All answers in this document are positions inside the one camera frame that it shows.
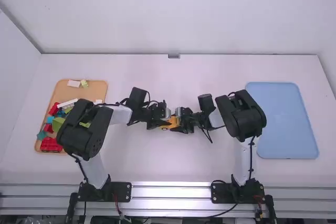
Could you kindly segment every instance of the wooden tray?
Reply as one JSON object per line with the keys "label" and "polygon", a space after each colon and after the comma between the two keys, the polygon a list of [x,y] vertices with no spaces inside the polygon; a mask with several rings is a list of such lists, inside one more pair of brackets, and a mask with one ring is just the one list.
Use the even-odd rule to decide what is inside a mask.
{"label": "wooden tray", "polygon": [[[75,98],[84,98],[95,102],[96,99],[105,100],[106,92],[108,84],[106,81],[97,81],[97,80],[87,80],[89,87],[88,88],[74,88],[67,86],[69,79],[60,80],[57,82],[53,95],[51,96],[49,106],[47,108],[46,114],[44,116],[42,125],[40,130],[43,128],[46,123],[47,117],[50,116],[48,114],[50,108],[54,105],[55,102],[63,103]],[[56,137],[57,133],[47,133],[47,136]],[[40,151],[41,140],[36,139],[35,142],[35,151],[44,154],[64,154],[65,151],[62,150],[60,153],[52,153],[52,152],[42,152]]]}

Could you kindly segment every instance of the metal rail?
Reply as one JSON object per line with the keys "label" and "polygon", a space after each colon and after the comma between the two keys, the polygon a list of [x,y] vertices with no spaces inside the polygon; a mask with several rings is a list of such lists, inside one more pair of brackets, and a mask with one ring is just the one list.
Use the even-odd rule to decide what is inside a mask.
{"label": "metal rail", "polygon": [[[119,207],[128,216],[206,217],[232,204],[213,204],[210,183],[133,182],[132,200]],[[0,184],[1,215],[65,215],[78,185]],[[279,218],[336,218],[336,188],[265,187]],[[76,206],[83,214],[84,204]],[[254,217],[255,206],[239,204],[223,217]],[[117,216],[114,203],[88,202],[87,215]]]}

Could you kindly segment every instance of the lego brick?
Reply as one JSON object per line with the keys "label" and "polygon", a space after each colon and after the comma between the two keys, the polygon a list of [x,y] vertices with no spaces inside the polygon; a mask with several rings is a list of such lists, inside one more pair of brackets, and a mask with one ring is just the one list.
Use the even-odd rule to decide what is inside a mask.
{"label": "lego brick", "polygon": [[69,112],[72,110],[73,107],[69,107],[69,108],[66,108],[64,111],[64,113],[66,114],[69,114]]}
{"label": "lego brick", "polygon": [[80,81],[69,80],[68,81],[68,86],[74,87],[74,88],[79,88]]}
{"label": "lego brick", "polygon": [[69,108],[69,107],[72,107],[75,105],[75,102],[77,102],[78,99],[75,98],[75,99],[72,99],[70,101],[67,101],[67,102],[64,102],[64,103],[61,103],[61,104],[58,104],[57,105],[57,108],[62,108],[62,109],[66,109],[66,108]]}
{"label": "lego brick", "polygon": [[82,87],[85,88],[85,89],[89,87],[88,82],[87,82],[86,80],[81,80],[81,81],[80,81],[80,84],[81,84]]}
{"label": "lego brick", "polygon": [[94,104],[100,104],[100,103],[103,103],[103,100],[96,99],[96,101],[94,102]]}
{"label": "lego brick", "polygon": [[48,116],[47,117],[47,123],[52,123],[53,121],[53,119],[54,119],[55,117],[54,116]]}
{"label": "lego brick", "polygon": [[66,113],[63,111],[63,109],[59,110],[56,114],[58,118],[64,118],[66,117]]}
{"label": "lego brick", "polygon": [[53,132],[54,132],[54,131],[53,131],[53,127],[52,127],[52,125],[49,124],[49,123],[47,123],[47,124],[44,126],[43,130],[46,131],[46,132],[50,132],[50,133],[53,133]]}
{"label": "lego brick", "polygon": [[88,128],[88,127],[90,127],[91,123],[90,122],[87,122],[87,123],[80,122],[79,125]]}
{"label": "lego brick", "polygon": [[59,129],[61,128],[62,124],[64,123],[65,121],[65,118],[54,118],[53,119],[53,127],[52,127],[52,130],[55,131],[55,132],[58,132]]}
{"label": "lego brick", "polygon": [[48,114],[49,115],[56,115],[57,111],[59,110],[59,108],[57,107],[58,105],[59,105],[59,103],[55,102],[54,105],[49,110]]}
{"label": "lego brick", "polygon": [[40,150],[42,152],[56,152],[59,153],[62,151],[62,146],[57,144],[56,139],[52,138],[52,137],[45,137],[42,140],[41,146],[40,146]]}
{"label": "lego brick", "polygon": [[41,140],[41,141],[42,141],[46,136],[47,136],[47,132],[45,132],[45,131],[40,131],[40,132],[36,135],[37,139],[39,139],[39,140]]}

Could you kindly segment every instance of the white wall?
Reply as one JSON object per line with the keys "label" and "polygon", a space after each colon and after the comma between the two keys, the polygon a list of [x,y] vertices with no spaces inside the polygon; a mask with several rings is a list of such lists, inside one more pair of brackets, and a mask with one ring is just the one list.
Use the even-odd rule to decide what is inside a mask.
{"label": "white wall", "polygon": [[0,160],[26,99],[40,55],[0,10]]}
{"label": "white wall", "polygon": [[312,53],[336,92],[336,0],[0,2],[44,52]]}

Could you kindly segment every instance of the blue tray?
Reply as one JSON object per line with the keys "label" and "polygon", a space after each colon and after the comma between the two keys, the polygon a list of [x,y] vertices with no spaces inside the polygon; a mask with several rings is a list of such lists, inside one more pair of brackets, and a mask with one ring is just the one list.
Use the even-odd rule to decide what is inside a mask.
{"label": "blue tray", "polygon": [[319,156],[314,134],[298,86],[290,82],[250,82],[246,90],[260,105],[267,126],[259,139],[262,158]]}

